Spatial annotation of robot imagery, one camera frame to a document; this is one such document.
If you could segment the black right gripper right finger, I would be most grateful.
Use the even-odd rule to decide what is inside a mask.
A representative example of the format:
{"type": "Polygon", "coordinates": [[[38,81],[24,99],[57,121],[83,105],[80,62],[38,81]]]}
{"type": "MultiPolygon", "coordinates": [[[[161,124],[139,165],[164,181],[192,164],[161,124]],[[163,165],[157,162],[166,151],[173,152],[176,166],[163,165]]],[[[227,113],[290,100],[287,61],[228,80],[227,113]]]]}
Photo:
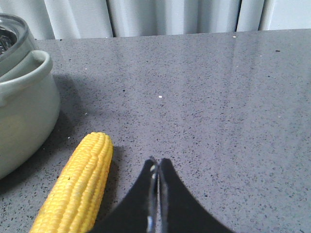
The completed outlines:
{"type": "Polygon", "coordinates": [[[159,191],[163,233],[232,232],[200,205],[167,158],[160,163],[159,191]]]}

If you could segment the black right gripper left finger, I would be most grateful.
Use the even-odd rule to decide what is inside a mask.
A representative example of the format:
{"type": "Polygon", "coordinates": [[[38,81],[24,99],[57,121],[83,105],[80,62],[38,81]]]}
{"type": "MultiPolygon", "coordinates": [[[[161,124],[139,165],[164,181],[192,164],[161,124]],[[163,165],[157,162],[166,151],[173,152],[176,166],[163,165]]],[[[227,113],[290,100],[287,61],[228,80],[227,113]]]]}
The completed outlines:
{"type": "Polygon", "coordinates": [[[156,230],[158,163],[151,157],[127,195],[91,233],[154,233],[156,230]]]}

